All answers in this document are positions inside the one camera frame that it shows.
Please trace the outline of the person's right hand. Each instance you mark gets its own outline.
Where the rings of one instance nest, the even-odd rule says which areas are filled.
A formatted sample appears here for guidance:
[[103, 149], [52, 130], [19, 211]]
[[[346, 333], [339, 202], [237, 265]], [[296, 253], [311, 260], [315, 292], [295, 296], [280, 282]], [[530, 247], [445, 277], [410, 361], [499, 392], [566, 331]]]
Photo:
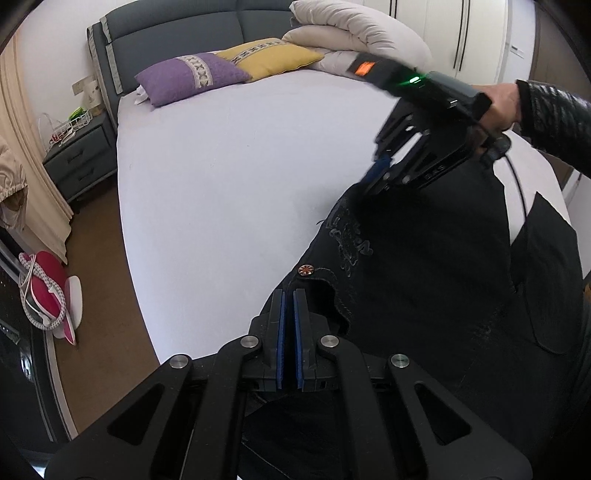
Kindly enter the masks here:
[[474, 85], [483, 92], [492, 104], [480, 120], [480, 125], [489, 132], [501, 133], [521, 122], [521, 100], [516, 83]]

